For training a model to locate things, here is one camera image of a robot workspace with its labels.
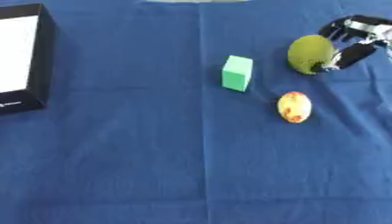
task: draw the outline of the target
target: red and yellow ball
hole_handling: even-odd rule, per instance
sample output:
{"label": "red and yellow ball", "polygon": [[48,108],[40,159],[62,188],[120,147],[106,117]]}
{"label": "red and yellow ball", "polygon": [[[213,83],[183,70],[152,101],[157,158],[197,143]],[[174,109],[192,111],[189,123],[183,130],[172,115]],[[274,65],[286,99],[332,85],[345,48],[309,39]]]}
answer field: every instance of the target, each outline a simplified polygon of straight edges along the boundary
{"label": "red and yellow ball", "polygon": [[279,99],[277,110],[289,123],[301,123],[311,115],[312,102],[304,93],[291,91]]}

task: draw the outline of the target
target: yellow-green ball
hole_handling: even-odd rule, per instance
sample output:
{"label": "yellow-green ball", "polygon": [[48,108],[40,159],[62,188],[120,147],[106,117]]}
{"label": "yellow-green ball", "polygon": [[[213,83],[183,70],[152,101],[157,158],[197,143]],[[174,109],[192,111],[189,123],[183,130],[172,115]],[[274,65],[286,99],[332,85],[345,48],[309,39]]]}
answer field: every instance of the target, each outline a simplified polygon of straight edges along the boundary
{"label": "yellow-green ball", "polygon": [[312,67],[316,63],[331,61],[336,50],[331,41],[320,35],[309,35],[294,41],[288,52],[291,66],[302,74],[315,74]]}

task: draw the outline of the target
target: black box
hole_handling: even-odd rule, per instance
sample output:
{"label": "black box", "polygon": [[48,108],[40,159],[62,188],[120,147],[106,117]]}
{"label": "black box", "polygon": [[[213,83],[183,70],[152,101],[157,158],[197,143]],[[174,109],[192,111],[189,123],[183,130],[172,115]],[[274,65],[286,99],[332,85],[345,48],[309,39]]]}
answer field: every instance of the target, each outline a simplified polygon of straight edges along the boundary
{"label": "black box", "polygon": [[0,114],[46,106],[53,41],[43,4],[0,7]]}

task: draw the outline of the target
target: tennis ball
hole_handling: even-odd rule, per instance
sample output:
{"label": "tennis ball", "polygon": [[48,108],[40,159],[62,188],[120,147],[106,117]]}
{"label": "tennis ball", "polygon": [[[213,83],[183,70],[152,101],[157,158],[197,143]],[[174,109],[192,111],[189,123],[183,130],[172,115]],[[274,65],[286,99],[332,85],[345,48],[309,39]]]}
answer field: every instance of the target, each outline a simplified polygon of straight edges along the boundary
{"label": "tennis ball", "polygon": [[288,52],[288,61],[301,74],[315,74],[316,63],[331,61],[336,49],[331,41],[320,35],[308,35],[294,41]]}
{"label": "tennis ball", "polygon": [[279,99],[277,110],[289,123],[301,123],[311,115],[312,103],[305,94],[292,91]]}

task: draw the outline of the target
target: foam cube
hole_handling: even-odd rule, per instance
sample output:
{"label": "foam cube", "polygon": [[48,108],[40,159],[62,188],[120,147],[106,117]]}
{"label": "foam cube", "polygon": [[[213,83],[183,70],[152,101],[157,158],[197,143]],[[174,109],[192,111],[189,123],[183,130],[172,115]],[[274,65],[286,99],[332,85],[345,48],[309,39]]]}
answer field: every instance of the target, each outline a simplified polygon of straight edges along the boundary
{"label": "foam cube", "polygon": [[231,55],[222,70],[222,86],[244,92],[252,76],[252,67],[252,59]]}

